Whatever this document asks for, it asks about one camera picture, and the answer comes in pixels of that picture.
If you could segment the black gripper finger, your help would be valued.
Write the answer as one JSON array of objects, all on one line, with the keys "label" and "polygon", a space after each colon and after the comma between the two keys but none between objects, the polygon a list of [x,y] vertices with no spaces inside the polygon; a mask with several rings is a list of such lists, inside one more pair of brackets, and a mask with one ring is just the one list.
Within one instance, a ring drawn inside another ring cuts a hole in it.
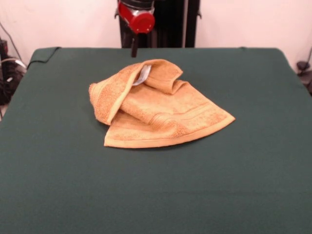
[{"label": "black gripper finger", "polygon": [[133,33],[132,36],[132,45],[131,45],[131,57],[137,57],[137,48],[138,48],[138,35]]}]

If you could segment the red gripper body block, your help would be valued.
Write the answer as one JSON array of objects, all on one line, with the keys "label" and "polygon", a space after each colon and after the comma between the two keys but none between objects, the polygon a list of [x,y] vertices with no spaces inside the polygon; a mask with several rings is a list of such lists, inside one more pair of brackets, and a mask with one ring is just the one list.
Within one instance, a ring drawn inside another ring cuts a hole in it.
[{"label": "red gripper body block", "polygon": [[155,25],[153,1],[119,1],[118,15],[135,33],[147,34]]}]

